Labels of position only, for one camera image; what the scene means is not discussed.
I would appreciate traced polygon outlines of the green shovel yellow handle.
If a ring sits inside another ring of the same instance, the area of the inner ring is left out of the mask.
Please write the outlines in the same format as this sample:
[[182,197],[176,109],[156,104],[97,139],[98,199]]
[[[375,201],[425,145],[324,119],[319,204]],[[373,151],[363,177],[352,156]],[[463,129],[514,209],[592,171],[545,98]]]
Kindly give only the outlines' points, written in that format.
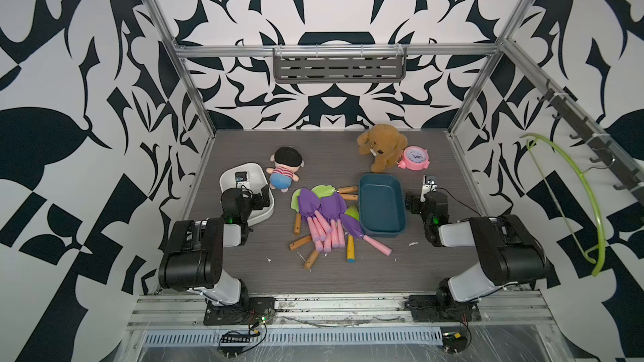
[[[357,221],[359,220],[359,211],[354,204],[347,209],[345,214]],[[354,263],[356,261],[355,239],[351,234],[347,235],[346,259],[350,263]]]

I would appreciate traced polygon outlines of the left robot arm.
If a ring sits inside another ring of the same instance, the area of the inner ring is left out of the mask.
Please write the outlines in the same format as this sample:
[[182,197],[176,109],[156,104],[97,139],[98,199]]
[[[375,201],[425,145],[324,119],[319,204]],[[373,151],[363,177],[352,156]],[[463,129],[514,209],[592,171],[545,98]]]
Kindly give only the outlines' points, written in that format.
[[269,320],[275,299],[252,298],[246,284],[224,270],[223,256],[226,248],[246,244],[251,213],[270,205],[268,186],[257,194],[242,186],[223,191],[220,217],[176,222],[159,265],[159,286],[204,298],[206,326]]

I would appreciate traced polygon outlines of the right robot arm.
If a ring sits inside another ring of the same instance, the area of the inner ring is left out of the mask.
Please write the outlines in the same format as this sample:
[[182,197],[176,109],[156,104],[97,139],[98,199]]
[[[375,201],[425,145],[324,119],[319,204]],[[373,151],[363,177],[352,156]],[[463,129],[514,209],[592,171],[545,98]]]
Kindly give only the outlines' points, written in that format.
[[468,320],[482,298],[548,273],[543,247],[518,216],[475,216],[450,223],[447,196],[438,191],[408,192],[405,207],[421,217],[433,246],[472,247],[478,257],[463,273],[442,280],[434,295],[409,296],[405,308],[416,322]]

